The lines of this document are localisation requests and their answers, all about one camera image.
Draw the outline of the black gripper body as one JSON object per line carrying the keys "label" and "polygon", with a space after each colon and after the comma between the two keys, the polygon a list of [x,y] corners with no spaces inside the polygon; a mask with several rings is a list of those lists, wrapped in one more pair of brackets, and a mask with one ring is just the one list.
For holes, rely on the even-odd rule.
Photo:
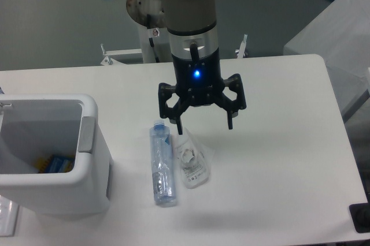
{"label": "black gripper body", "polygon": [[175,70],[175,107],[197,107],[217,103],[223,97],[217,33],[177,35],[169,41]]}

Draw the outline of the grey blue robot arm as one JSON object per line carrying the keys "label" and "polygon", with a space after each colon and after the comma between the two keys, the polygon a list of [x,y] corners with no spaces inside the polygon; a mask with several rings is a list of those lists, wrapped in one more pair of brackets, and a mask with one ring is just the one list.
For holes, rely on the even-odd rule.
{"label": "grey blue robot arm", "polygon": [[227,113],[228,127],[246,108],[239,74],[221,76],[215,0],[159,0],[176,84],[160,83],[161,118],[168,118],[182,132],[181,115],[189,107],[217,105]]}

